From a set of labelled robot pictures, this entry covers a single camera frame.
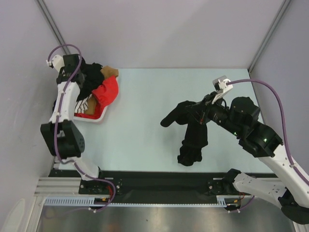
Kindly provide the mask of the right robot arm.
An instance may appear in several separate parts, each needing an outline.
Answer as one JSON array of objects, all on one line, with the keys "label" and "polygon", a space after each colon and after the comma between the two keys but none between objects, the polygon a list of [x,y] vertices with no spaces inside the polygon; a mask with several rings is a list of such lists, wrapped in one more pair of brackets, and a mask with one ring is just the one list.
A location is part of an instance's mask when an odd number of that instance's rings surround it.
[{"label": "right robot arm", "polygon": [[231,81],[222,76],[213,81],[216,91],[208,94],[186,110],[204,125],[213,121],[236,136],[239,145],[259,159],[281,181],[280,185],[252,178],[231,169],[223,181],[228,194],[245,192],[277,206],[293,222],[309,222],[309,176],[292,157],[287,135],[280,137],[270,126],[258,121],[260,108],[249,97],[234,98],[229,107],[217,104],[218,100],[244,80]]}]

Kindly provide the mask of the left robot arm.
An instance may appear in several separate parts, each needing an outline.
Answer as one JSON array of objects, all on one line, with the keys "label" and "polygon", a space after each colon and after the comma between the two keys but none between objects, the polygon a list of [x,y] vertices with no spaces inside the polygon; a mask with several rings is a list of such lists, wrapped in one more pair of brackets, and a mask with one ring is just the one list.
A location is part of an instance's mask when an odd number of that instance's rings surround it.
[{"label": "left robot arm", "polygon": [[40,127],[41,134],[51,155],[63,165],[71,165],[82,180],[90,181],[90,188],[102,193],[105,179],[99,177],[99,167],[82,157],[85,140],[74,124],[75,105],[84,83],[80,70],[82,58],[78,54],[54,56],[49,62],[58,70],[57,98],[48,123]]}]

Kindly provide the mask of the black tank top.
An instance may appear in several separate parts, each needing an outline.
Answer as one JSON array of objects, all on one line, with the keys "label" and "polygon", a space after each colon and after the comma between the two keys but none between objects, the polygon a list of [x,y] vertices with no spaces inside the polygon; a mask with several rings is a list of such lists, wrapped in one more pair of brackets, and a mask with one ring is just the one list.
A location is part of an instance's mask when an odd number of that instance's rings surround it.
[{"label": "black tank top", "polygon": [[168,127],[173,122],[179,125],[186,125],[182,146],[177,156],[178,163],[183,166],[192,166],[194,162],[202,161],[202,148],[208,145],[208,130],[206,125],[199,124],[195,118],[186,110],[194,101],[183,101],[160,122],[162,127]]}]

